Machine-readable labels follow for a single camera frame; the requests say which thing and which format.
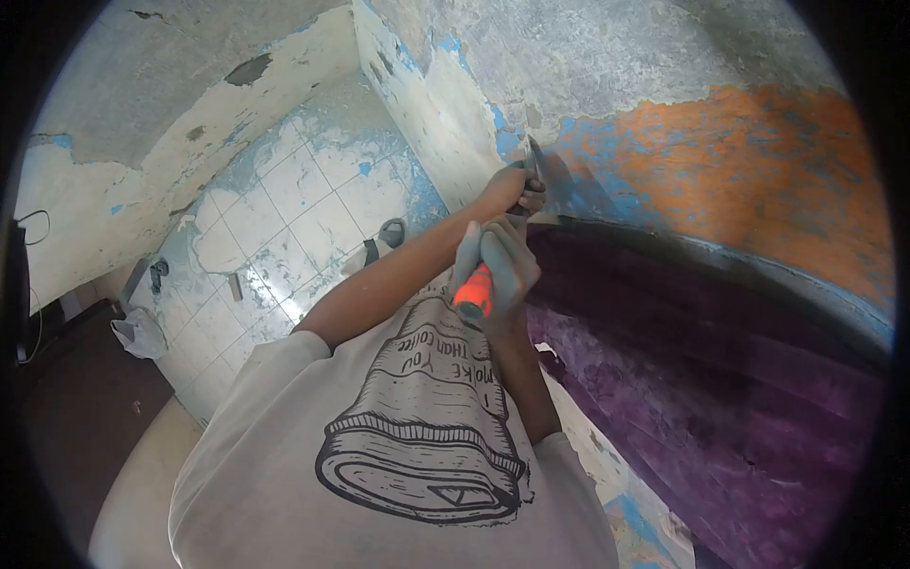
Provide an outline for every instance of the white plastic bag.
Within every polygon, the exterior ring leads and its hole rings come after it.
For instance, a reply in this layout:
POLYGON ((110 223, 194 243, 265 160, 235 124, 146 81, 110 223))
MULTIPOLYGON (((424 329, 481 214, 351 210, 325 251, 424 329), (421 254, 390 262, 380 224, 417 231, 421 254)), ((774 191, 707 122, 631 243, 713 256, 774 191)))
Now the white plastic bag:
POLYGON ((135 309, 125 320, 111 320, 111 330, 129 353, 137 358, 157 360, 165 355, 165 335, 142 309, 135 309))

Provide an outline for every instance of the t-shirt graphic print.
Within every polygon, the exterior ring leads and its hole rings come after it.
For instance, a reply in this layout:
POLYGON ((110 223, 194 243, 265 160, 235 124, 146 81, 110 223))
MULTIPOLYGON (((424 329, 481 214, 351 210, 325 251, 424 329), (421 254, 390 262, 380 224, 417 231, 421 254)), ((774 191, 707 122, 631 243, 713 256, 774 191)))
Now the t-shirt graphic print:
POLYGON ((531 501, 528 463, 489 343, 441 292, 415 297, 357 399, 326 425, 316 475, 345 500, 414 521, 507 523, 531 501))

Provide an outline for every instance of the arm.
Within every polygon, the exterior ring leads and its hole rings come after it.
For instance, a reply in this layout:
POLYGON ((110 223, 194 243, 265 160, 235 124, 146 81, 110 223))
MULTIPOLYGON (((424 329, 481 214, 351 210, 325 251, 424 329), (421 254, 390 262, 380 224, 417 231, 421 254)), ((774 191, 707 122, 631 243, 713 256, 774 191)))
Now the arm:
POLYGON ((493 359, 499 366, 502 386, 518 408, 531 444, 562 431, 550 390, 541 374, 537 349, 528 336, 524 307, 519 307, 502 333, 487 334, 493 359))
POLYGON ((541 374, 537 350, 528 337, 524 297, 541 275, 534 254, 524 242, 525 224, 514 228, 506 217, 482 229, 471 224, 458 249, 453 288, 465 282, 483 260, 493 281, 490 315, 479 322, 502 381, 521 416, 531 444, 560 432, 562 426, 541 374))
POLYGON ((516 201, 527 203, 527 198, 522 196, 524 180, 524 170, 501 169, 466 208, 408 240, 329 291, 291 333, 310 330, 334 352, 340 344, 388 319, 452 265, 455 250, 471 221, 484 223, 504 213, 516 201))

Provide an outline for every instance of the electrical cable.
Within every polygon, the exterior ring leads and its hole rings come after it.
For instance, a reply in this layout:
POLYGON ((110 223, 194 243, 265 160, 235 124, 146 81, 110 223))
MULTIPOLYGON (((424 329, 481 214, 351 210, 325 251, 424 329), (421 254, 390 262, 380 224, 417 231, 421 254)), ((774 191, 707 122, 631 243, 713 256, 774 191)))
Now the electrical cable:
POLYGON ((27 364, 29 361, 31 361, 35 357, 35 354, 38 353, 38 347, 41 346, 41 334, 43 334, 45 331, 45 315, 41 312, 41 299, 38 298, 38 293, 35 292, 35 289, 33 289, 31 287, 28 287, 28 289, 31 290, 35 294, 35 300, 38 301, 38 340, 35 342, 35 348, 32 350, 32 355, 28 356, 28 358, 26 358, 25 360, 20 361, 19 363, 21 365, 27 364))
POLYGON ((43 213, 43 214, 45 214, 45 215, 47 216, 47 233, 45 233, 45 235, 44 235, 41 239, 39 239, 38 241, 32 241, 32 242, 26 241, 26 242, 25 242, 26 245, 37 245, 37 244, 40 243, 41 241, 44 241, 45 239, 47 239, 47 236, 51 234, 51 214, 47 213, 47 210, 46 210, 46 209, 36 209, 35 211, 33 211, 32 213, 28 214, 28 215, 25 216, 24 218, 17 219, 17 220, 16 220, 16 223, 20 223, 20 224, 21 224, 23 221, 25 221, 25 220, 28 219, 28 218, 31 218, 31 217, 34 216, 34 214, 36 214, 36 213, 43 213))

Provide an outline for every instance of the orange chisel handle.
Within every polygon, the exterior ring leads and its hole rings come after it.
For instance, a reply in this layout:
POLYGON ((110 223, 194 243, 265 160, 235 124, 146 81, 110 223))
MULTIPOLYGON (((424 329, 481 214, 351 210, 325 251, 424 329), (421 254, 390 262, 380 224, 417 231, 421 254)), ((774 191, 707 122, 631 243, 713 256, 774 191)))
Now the orange chisel handle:
POLYGON ((490 267, 481 261, 468 280, 455 292, 455 310, 468 320, 490 316, 493 308, 493 277, 490 267))

